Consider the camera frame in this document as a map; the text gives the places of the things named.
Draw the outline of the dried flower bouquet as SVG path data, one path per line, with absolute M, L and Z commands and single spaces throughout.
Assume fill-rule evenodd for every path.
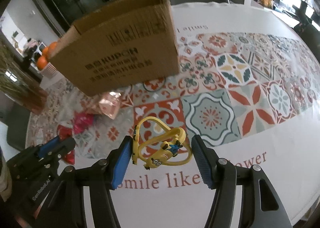
M 1 90 L 15 88 L 19 83 L 18 68 L 11 47 L 1 31 Z

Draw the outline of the orange fruit left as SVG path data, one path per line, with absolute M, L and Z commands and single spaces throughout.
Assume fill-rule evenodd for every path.
M 48 64 L 48 60 L 45 56 L 40 56 L 36 62 L 38 70 L 42 71 Z

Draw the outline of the orange fruit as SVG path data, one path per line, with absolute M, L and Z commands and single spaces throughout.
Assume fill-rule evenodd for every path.
M 48 64 L 48 60 L 45 56 L 40 56 L 36 62 L 38 70 L 42 71 Z
M 46 58 L 50 57 L 50 55 L 53 53 L 54 49 L 57 47 L 59 44 L 58 41 L 52 42 L 49 46 L 45 47 L 42 50 L 42 55 L 45 56 Z

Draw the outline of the crumpled gold foil wrapper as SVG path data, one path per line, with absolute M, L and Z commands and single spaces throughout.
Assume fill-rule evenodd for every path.
M 105 115 L 110 119 L 115 119 L 121 107 L 120 92 L 104 92 L 97 95 L 89 103 L 86 113 L 93 115 Z

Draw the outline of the orange fruit right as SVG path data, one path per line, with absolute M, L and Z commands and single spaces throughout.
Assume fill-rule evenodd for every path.
M 53 53 L 54 49 L 57 47 L 59 44 L 58 41 L 52 42 L 49 46 L 45 47 L 42 50 L 42 55 L 45 56 L 46 58 L 50 57 L 50 55 Z

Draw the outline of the yellow minion strap toy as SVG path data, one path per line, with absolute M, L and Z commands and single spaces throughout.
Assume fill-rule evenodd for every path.
M 163 130 L 163 134 L 141 143 L 140 129 L 143 123 L 147 121 L 156 123 L 156 125 Z M 159 166 L 181 166 L 187 164 L 193 157 L 193 152 L 189 143 L 186 142 L 186 137 L 185 130 L 181 127 L 170 128 L 156 117 L 145 117 L 135 125 L 133 131 L 132 163 L 136 165 L 138 160 L 141 160 L 144 162 L 144 168 L 146 170 L 155 169 Z M 145 157 L 143 155 L 143 150 L 154 144 L 159 144 L 159 149 L 153 154 Z M 180 161 L 172 161 L 171 158 L 178 156 L 178 152 L 181 149 L 187 151 L 187 157 Z

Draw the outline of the dark chair left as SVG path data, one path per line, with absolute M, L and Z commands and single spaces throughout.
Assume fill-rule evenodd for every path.
M 7 143 L 18 151 L 25 149 L 29 118 L 30 111 L 15 103 L 5 122 L 8 126 Z

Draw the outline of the brown cardboard box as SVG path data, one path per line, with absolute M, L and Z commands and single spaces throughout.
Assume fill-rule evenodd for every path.
M 176 75 L 169 0 L 113 0 L 73 22 L 49 55 L 85 95 Z

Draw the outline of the glass vase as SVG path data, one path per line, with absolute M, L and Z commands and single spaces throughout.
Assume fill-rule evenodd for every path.
M 36 115 L 42 112 L 48 98 L 39 84 L 20 71 L 9 69 L 1 69 L 1 92 Z

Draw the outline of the patterned tile table runner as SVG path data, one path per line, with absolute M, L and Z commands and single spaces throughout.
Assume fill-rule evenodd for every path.
M 105 156 L 144 117 L 200 135 L 208 145 L 238 141 L 319 106 L 319 63 L 301 40 L 258 33 L 180 36 L 175 76 L 119 89 L 115 119 L 85 117 L 93 98 L 67 79 L 47 88 L 40 115 L 29 119 L 26 145 L 75 135 L 76 153 Z

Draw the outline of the white fruit basket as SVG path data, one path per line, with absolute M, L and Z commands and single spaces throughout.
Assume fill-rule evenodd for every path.
M 40 74 L 48 79 L 53 78 L 58 73 L 57 69 L 51 64 L 48 63 L 41 71 Z

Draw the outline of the dark chair right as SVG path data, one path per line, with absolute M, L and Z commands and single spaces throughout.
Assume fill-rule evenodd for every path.
M 312 24 L 299 23 L 293 29 L 305 43 L 319 44 L 319 30 Z

